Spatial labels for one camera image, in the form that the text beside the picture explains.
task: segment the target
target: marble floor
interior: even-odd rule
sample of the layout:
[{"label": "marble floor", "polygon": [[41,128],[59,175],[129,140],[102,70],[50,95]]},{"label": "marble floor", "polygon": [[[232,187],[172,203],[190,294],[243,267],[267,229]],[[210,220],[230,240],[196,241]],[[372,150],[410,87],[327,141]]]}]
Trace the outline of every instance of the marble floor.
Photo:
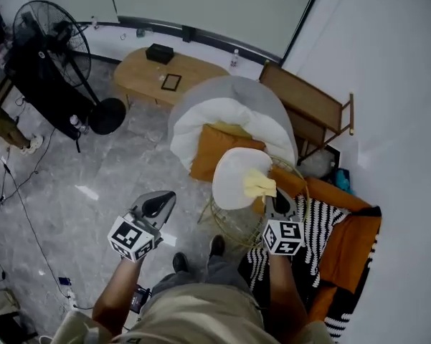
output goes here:
[{"label": "marble floor", "polygon": [[[100,98],[116,95],[112,85],[114,69],[114,64],[93,60],[89,81]],[[31,105],[18,107],[15,101],[19,97],[19,92],[13,89],[4,109],[13,118],[20,115],[19,128],[26,136],[43,135],[44,144],[35,154],[26,156],[11,148],[7,160],[7,144],[0,139],[0,156],[20,184],[49,146],[38,165],[38,174],[19,192],[55,276],[72,280],[80,307],[94,304],[120,261],[106,239],[116,216],[124,214],[139,195],[149,191],[175,191],[177,203],[163,228],[171,238],[146,257],[139,283],[153,287],[171,273],[171,260],[177,251],[186,253],[194,271],[201,274],[209,241],[217,233],[210,221],[196,223],[211,188],[208,183],[189,178],[169,150],[166,139],[169,109],[133,101],[117,131],[106,136],[92,132],[84,135],[78,153],[72,140],[57,130],[52,134],[53,127]],[[328,159],[317,156],[323,160],[315,158],[310,162],[307,173],[313,173],[312,167],[317,169],[314,173],[326,167]],[[4,167],[0,163],[0,195],[3,177]],[[15,189],[13,180],[7,176],[5,197]],[[228,245],[229,258],[236,262],[240,256],[238,248]],[[0,264],[7,273],[0,287],[13,290],[23,312],[40,334],[53,334],[68,302],[52,279],[17,194],[0,208]],[[130,327],[135,320],[130,315],[126,326]]]}]

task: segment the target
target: black box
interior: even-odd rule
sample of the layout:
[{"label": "black box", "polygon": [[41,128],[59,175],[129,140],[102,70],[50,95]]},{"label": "black box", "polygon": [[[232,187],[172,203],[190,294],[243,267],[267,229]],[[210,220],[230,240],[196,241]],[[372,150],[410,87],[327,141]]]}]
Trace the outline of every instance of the black box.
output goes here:
[{"label": "black box", "polygon": [[146,304],[148,297],[151,296],[150,290],[142,288],[140,285],[136,285],[134,295],[132,297],[131,306],[129,310],[139,314],[142,307]]},{"label": "black box", "polygon": [[163,46],[162,44],[153,43],[146,49],[146,58],[167,65],[174,57],[172,47]]}]

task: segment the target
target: fan guard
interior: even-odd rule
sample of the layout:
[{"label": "fan guard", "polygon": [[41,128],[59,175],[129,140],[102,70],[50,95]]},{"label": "fan guard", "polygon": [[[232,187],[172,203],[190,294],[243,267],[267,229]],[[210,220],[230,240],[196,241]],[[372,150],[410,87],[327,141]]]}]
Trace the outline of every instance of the fan guard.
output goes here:
[{"label": "fan guard", "polygon": [[[13,37],[15,44],[19,43],[16,37],[19,36],[20,29],[26,24],[23,19],[23,14],[26,13],[32,14],[34,20],[39,25],[41,33],[47,39],[56,37],[60,33],[61,27],[66,28],[70,32],[70,39],[67,41],[67,46],[71,52],[74,52],[72,58],[80,69],[84,79],[87,80],[91,72],[91,54],[83,30],[81,30],[73,17],[63,8],[51,1],[30,1],[18,10],[14,18]],[[82,80],[73,69],[69,60],[67,60],[64,50],[51,50],[49,47],[46,48],[49,56],[65,81],[73,87],[81,85]]]}]

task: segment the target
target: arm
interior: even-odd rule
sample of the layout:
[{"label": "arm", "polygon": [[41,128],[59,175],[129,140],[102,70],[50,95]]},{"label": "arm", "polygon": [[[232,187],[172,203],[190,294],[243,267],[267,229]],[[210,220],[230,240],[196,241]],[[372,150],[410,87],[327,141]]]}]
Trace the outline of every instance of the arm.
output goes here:
[{"label": "arm", "polygon": [[143,259],[134,263],[127,259],[113,273],[93,309],[93,320],[108,329],[112,335],[120,335],[128,317],[138,274]]},{"label": "arm", "polygon": [[287,257],[270,254],[270,286],[268,331],[280,343],[292,343],[306,326],[308,314],[296,289]]}]

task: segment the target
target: shoe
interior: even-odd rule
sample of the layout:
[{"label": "shoe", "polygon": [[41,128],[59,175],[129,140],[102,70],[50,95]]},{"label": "shoe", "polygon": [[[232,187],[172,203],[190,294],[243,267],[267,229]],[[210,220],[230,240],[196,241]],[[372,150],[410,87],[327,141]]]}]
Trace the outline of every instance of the shoe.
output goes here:
[{"label": "shoe", "polygon": [[222,235],[216,235],[210,242],[210,254],[212,256],[223,256],[224,254],[224,238]]},{"label": "shoe", "polygon": [[37,151],[37,149],[39,149],[43,144],[43,137],[40,135],[36,135],[34,136],[31,140],[30,140],[30,146],[27,148],[27,153],[28,154],[33,154]]},{"label": "shoe", "polygon": [[188,260],[183,252],[177,252],[172,260],[172,267],[175,272],[189,272]]}]

